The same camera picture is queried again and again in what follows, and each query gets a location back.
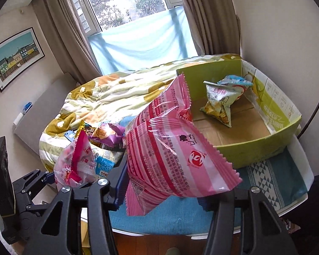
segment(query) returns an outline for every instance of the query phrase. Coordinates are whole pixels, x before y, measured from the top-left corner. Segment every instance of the sky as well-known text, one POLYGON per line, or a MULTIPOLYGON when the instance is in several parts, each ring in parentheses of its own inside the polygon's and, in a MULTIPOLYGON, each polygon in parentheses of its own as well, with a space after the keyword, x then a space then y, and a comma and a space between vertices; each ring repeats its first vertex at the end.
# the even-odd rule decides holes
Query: sky
POLYGON ((19 36, 18 38, 12 40, 11 42, 7 43, 5 46, 0 48, 0 61, 4 57, 9 58, 10 56, 14 55, 18 51, 18 48, 24 47, 32 43, 33 38, 31 32, 19 36))

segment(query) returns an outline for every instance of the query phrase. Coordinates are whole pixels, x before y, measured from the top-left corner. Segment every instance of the blue sheer curtain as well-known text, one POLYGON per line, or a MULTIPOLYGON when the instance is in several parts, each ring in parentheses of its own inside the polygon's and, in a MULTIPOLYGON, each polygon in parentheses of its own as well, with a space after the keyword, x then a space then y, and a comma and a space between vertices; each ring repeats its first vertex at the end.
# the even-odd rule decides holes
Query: blue sheer curtain
POLYGON ((183 7, 89 36, 103 75, 197 56, 183 7))

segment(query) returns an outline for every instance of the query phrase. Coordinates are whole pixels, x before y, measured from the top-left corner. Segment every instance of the brown curtain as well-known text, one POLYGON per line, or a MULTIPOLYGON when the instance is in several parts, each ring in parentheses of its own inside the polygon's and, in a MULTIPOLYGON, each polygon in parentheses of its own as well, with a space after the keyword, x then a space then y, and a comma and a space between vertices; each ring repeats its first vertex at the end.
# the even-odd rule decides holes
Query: brown curtain
POLYGON ((45 38, 64 73, 85 83, 101 76, 72 0, 32 0, 45 38))
POLYGON ((240 53, 240 33, 232 0, 183 0, 199 55, 240 53))

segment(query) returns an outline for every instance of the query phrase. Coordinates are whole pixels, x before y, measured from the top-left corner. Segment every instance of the light blue fabric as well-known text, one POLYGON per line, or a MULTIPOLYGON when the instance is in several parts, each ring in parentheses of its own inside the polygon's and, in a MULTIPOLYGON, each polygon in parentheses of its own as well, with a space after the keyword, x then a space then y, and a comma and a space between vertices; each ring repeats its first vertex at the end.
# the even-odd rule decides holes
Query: light blue fabric
POLYGON ((89 36, 103 75, 197 56, 183 7, 89 36))
MULTIPOLYGON (((307 192, 302 176, 289 151, 238 170, 243 182, 239 188, 258 186, 271 204, 283 208, 307 192)), ((196 198, 169 197, 144 217, 126 216, 123 204, 110 212, 112 227, 141 234, 188 235, 206 233, 212 212, 203 211, 196 198)), ((234 226, 240 225, 240 210, 235 212, 234 226)))

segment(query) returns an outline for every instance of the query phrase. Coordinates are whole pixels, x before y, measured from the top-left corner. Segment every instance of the painting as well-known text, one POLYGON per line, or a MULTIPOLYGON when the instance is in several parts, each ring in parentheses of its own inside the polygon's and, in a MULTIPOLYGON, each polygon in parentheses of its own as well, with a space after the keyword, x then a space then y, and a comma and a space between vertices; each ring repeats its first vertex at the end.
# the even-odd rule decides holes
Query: painting
POLYGON ((0 92, 17 76, 45 55, 33 28, 0 43, 0 92))

